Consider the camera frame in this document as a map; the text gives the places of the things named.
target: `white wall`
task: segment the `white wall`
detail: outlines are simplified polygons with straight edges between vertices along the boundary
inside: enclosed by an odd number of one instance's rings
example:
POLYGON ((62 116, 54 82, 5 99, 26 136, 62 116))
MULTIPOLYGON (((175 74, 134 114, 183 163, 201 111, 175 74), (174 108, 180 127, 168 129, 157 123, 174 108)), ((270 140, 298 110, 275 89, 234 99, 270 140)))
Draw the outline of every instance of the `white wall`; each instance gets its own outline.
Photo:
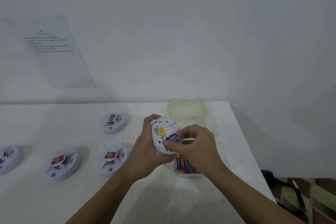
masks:
POLYGON ((0 103, 230 101, 262 169, 336 176, 336 0, 0 0, 66 16, 96 89, 54 89, 0 29, 0 103))

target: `patterned floor mat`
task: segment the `patterned floor mat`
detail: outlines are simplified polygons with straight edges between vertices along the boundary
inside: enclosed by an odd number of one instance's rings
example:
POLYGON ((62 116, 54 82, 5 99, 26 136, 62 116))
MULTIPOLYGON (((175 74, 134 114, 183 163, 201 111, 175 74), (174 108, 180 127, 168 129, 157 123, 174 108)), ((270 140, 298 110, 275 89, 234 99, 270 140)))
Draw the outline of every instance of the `patterned floor mat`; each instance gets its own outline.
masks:
MULTIPOLYGON (((278 178, 299 187, 306 207, 305 216, 301 219, 309 224, 336 223, 336 179, 314 178, 278 178)), ((271 188, 275 199, 285 207, 296 211, 299 202, 293 189, 276 184, 271 188)))

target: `forearm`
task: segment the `forearm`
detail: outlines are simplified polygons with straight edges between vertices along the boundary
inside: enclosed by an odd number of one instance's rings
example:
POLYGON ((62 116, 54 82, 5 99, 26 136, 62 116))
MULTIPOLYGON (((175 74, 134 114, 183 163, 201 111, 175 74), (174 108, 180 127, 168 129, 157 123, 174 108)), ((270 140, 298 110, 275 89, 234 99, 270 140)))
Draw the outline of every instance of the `forearm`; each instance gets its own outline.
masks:
POLYGON ((246 223, 302 223, 226 167, 207 175, 246 223))
POLYGON ((121 201, 133 184, 120 168, 66 224, 110 223, 121 201))

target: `right hand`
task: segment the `right hand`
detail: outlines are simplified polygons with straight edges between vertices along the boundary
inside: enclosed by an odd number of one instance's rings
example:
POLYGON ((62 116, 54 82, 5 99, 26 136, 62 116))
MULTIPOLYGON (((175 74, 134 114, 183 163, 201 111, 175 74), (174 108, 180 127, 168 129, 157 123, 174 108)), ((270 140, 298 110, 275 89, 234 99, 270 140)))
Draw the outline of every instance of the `right hand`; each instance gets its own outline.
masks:
POLYGON ((195 138, 195 140, 191 144, 170 141, 165 141, 163 144, 169 150, 185 156, 191 165, 205 176, 218 169, 227 169, 218 154, 215 137, 207 128, 195 124, 181 129, 176 135, 182 139, 195 138))

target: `paper sheet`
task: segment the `paper sheet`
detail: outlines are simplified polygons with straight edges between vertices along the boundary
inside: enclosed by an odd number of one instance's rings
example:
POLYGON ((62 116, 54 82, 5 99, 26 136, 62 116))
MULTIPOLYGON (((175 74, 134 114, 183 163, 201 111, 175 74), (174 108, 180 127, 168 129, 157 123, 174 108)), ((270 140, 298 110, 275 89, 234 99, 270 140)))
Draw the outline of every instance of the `paper sheet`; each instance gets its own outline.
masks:
POLYGON ((17 19, 11 25, 54 88, 95 88, 65 19, 17 19))

